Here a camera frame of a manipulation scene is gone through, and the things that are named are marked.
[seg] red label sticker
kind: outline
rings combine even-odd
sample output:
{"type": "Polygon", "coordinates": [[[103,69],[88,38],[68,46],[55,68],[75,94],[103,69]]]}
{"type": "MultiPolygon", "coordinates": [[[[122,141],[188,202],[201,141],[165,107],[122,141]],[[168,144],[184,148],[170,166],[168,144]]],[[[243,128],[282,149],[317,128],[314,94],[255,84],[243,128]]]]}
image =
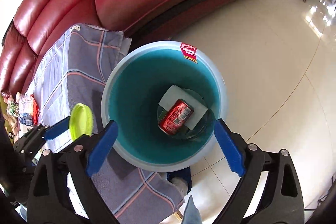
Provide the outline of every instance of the red label sticker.
{"type": "Polygon", "coordinates": [[[197,50],[197,48],[196,47],[191,46],[189,44],[184,44],[184,43],[181,43],[180,47],[181,47],[181,51],[183,53],[184,58],[189,59],[189,60],[197,63],[197,60],[196,60],[196,50],[197,50]]]}

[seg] stuffed toy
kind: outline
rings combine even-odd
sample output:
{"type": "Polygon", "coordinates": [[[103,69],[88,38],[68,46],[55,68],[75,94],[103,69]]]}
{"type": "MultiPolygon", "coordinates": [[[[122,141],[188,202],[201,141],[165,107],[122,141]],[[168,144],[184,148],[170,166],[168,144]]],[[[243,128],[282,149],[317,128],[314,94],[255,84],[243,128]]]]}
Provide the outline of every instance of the stuffed toy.
{"type": "Polygon", "coordinates": [[[10,125],[10,130],[6,128],[8,136],[12,143],[15,143],[19,139],[17,119],[19,117],[19,100],[20,92],[16,94],[16,101],[10,96],[8,99],[3,99],[4,103],[7,104],[6,111],[3,111],[3,117],[10,125]]]}
{"type": "MultiPolygon", "coordinates": [[[[4,118],[7,118],[7,104],[5,103],[5,100],[2,97],[2,94],[0,93],[0,108],[1,108],[1,113],[3,113],[2,115],[4,116],[4,118]]],[[[8,120],[5,119],[5,130],[8,134],[8,137],[11,141],[11,143],[14,143],[14,134],[12,132],[12,128],[8,122],[8,120]]]]}

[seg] metal screw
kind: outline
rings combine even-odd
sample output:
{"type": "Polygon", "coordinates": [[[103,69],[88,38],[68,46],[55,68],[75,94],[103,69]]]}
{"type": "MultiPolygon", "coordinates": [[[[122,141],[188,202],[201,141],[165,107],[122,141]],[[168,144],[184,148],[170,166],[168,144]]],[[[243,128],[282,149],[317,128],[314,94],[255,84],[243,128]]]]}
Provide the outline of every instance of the metal screw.
{"type": "Polygon", "coordinates": [[[48,156],[49,154],[50,154],[50,149],[44,149],[43,151],[42,151],[42,155],[43,156],[48,156]]]}
{"type": "Polygon", "coordinates": [[[247,146],[251,151],[255,151],[258,149],[258,147],[254,144],[254,143],[250,143],[248,146],[247,146]]]}
{"type": "Polygon", "coordinates": [[[289,152],[286,149],[281,149],[281,154],[283,154],[284,156],[288,156],[289,152]]]}
{"type": "Polygon", "coordinates": [[[79,145],[76,145],[73,150],[75,150],[76,152],[79,152],[79,151],[82,151],[83,150],[83,145],[79,144],[79,145]]]}

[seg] red soda can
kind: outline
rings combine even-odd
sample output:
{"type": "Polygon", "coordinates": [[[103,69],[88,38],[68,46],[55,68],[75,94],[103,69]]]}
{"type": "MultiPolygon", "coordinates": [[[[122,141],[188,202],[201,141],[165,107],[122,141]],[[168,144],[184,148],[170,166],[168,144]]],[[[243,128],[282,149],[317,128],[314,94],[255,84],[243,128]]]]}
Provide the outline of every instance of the red soda can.
{"type": "Polygon", "coordinates": [[[159,128],[167,135],[175,135],[194,110],[184,100],[178,99],[166,116],[159,122],[159,128]]]}

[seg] plaid cloth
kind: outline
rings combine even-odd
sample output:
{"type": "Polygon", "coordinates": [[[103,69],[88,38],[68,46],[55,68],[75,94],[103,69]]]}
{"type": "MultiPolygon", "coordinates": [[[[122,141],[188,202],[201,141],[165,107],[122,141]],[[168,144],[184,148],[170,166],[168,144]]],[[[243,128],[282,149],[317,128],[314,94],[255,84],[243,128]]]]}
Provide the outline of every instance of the plaid cloth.
{"type": "MultiPolygon", "coordinates": [[[[127,54],[131,39],[122,32],[77,24],[56,41],[41,61],[26,95],[40,107],[38,121],[54,125],[70,115],[77,103],[89,106],[94,132],[103,129],[100,104],[105,83],[116,64],[127,54]]],[[[44,148],[58,152],[71,143],[67,131],[44,148]]],[[[121,224],[158,224],[183,204],[180,191],[156,172],[139,169],[114,149],[97,174],[91,177],[108,208],[121,224]]],[[[86,216],[68,177],[70,198],[78,214],[86,216]]]]}

